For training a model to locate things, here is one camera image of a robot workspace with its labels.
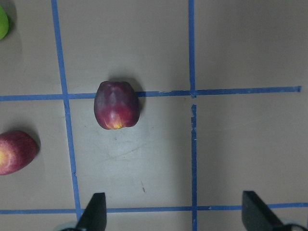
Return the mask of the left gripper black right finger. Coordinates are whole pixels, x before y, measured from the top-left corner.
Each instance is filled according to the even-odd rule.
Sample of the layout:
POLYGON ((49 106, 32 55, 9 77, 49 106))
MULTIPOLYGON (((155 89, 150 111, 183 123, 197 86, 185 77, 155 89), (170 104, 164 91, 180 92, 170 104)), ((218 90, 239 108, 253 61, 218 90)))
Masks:
POLYGON ((242 223, 247 231, 283 231, 284 224, 254 191, 243 191, 242 223))

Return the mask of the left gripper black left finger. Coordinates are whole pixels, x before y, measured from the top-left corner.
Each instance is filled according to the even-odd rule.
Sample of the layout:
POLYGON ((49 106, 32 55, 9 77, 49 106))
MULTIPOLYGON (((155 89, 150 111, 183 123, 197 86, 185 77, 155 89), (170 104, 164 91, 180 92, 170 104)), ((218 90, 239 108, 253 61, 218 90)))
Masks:
POLYGON ((106 224, 107 215, 105 193, 95 193, 75 226, 75 230, 105 231, 106 224))

